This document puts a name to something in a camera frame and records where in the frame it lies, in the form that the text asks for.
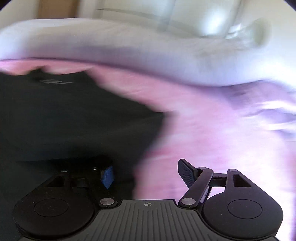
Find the triangular cutout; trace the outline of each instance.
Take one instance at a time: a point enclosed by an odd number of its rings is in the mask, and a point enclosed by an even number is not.
[[[239,188],[250,188],[251,187],[251,185],[238,174],[233,175],[233,186],[239,187]]]

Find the black fabric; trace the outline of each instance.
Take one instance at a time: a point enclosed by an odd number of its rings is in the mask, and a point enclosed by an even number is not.
[[[19,238],[15,203],[72,160],[111,160],[116,197],[132,198],[133,167],[163,113],[98,87],[85,73],[0,74],[0,240]]]

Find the pink blanket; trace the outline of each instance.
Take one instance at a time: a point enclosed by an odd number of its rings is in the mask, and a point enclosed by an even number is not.
[[[296,142],[287,142],[277,132],[255,125],[251,117],[242,117],[222,88],[190,87],[94,64],[0,62],[0,70],[11,74],[25,74],[41,66],[51,73],[87,70],[101,87],[154,110],[170,112],[159,139],[135,170],[136,198],[178,201],[187,190],[177,172],[180,158],[215,172],[235,168],[281,205],[284,220],[277,237],[295,240]]]

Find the pink fabric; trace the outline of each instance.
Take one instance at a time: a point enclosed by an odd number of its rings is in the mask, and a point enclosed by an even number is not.
[[[225,97],[241,116],[254,117],[266,130],[280,130],[296,141],[296,98],[275,83],[257,81],[221,87]]]
[[[40,66],[46,66],[51,73],[87,70],[101,87],[154,110],[170,112],[160,137],[135,170],[138,199],[178,201],[187,191],[177,172],[180,158],[215,172],[235,168],[281,205],[284,220],[277,237],[295,240],[296,142],[285,142],[278,133],[263,130],[249,118],[241,117],[220,88],[189,87],[94,64],[0,62],[0,69],[11,74],[25,74]]]

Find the round black disc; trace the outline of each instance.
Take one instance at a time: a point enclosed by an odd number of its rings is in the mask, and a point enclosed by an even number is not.
[[[17,203],[13,218],[29,236],[52,239],[75,233],[93,214],[93,204],[87,197],[59,188],[46,188]]]
[[[267,195],[251,200],[220,193],[205,202],[202,215],[218,233],[243,240],[274,235],[282,221],[280,206]]]

